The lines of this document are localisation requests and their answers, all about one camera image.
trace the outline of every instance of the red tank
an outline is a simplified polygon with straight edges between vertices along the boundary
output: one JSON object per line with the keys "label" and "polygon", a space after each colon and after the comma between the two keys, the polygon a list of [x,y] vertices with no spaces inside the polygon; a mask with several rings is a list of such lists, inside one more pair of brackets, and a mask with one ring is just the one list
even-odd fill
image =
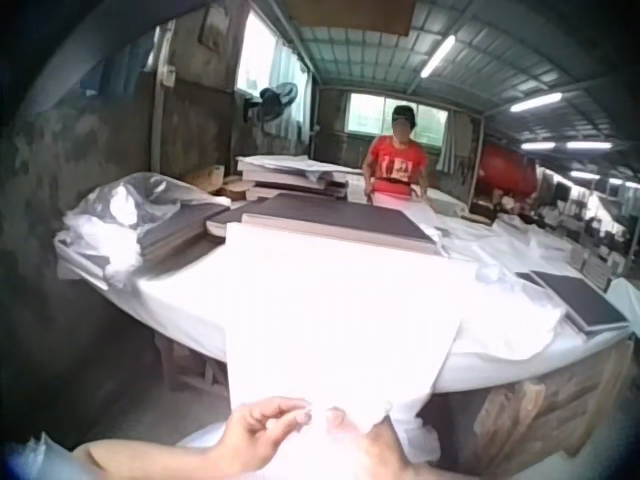
{"label": "red tank", "polygon": [[487,143],[480,159],[478,189],[498,189],[514,198],[528,198],[538,189],[535,163],[514,150]]}

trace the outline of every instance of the ceiling light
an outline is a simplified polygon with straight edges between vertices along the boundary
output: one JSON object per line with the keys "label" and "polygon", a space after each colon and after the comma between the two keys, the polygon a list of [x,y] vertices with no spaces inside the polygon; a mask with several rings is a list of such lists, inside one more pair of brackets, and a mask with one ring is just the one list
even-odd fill
{"label": "ceiling light", "polygon": [[444,56],[447,54],[447,52],[451,50],[451,47],[453,47],[454,43],[456,43],[455,35],[450,35],[449,37],[447,37],[447,39],[442,43],[442,45],[440,45],[440,48],[436,50],[436,53],[434,53],[431,59],[429,59],[429,63],[427,63],[427,66],[424,67],[424,70],[422,70],[422,73],[420,73],[420,76],[422,78],[428,77],[431,74],[431,72],[433,72],[433,69],[438,66],[438,64],[442,61]]}
{"label": "ceiling light", "polygon": [[611,142],[567,142],[569,149],[609,150]]}
{"label": "ceiling light", "polygon": [[556,146],[555,142],[529,142],[520,145],[523,150],[551,150]]}
{"label": "ceiling light", "polygon": [[600,175],[596,175],[595,173],[576,172],[576,171],[571,172],[571,176],[574,178],[587,178],[589,180],[595,180],[600,178]]}
{"label": "ceiling light", "polygon": [[512,112],[521,112],[530,108],[541,107],[542,105],[548,105],[560,101],[562,98],[561,93],[552,93],[550,95],[544,95],[538,98],[532,98],[531,100],[525,100],[524,102],[516,103],[512,105],[509,110]]}

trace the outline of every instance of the corrugated roof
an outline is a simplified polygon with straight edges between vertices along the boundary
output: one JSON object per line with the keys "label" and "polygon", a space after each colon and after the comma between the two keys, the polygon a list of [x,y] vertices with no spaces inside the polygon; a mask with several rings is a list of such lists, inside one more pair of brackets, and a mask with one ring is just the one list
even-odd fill
{"label": "corrugated roof", "polygon": [[[594,50],[593,28],[589,44],[576,30],[576,18],[563,23],[568,12],[554,5],[546,0],[421,0],[406,37],[292,23],[323,84],[411,93],[426,102],[462,106],[488,114],[492,131],[522,142],[636,140],[635,98],[614,75],[617,66],[613,54],[606,57],[606,42]],[[573,12],[573,17],[581,14],[579,8]],[[456,35],[454,47],[428,78],[419,80],[430,55],[450,34]],[[505,108],[575,84],[581,88],[569,89],[556,105],[519,114]],[[624,157],[608,155],[613,164]],[[640,160],[627,155],[624,162],[640,171]]]}

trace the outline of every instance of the black hair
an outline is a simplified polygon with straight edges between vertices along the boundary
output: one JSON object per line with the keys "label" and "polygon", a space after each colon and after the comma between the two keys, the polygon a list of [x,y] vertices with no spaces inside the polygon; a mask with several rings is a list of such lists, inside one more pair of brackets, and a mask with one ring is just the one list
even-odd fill
{"label": "black hair", "polygon": [[416,112],[413,111],[413,107],[410,105],[398,105],[393,109],[391,124],[393,125],[396,120],[406,120],[409,122],[411,130],[416,128]]}

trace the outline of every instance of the curtain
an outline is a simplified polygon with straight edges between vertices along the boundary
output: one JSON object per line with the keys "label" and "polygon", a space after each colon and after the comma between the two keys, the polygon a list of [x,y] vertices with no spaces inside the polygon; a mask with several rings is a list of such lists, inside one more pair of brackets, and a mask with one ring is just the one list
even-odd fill
{"label": "curtain", "polygon": [[455,137],[455,120],[454,112],[447,115],[447,123],[444,127],[444,135],[442,138],[442,151],[440,152],[440,160],[436,165],[436,171],[444,173],[453,173],[455,170],[456,145]]}
{"label": "curtain", "polygon": [[300,139],[307,142],[311,123],[311,76],[293,50],[279,39],[273,54],[269,85],[275,87],[283,82],[295,83],[298,87],[298,97],[285,110],[282,117],[265,123],[264,130],[295,141],[298,139],[298,129],[300,128]]}

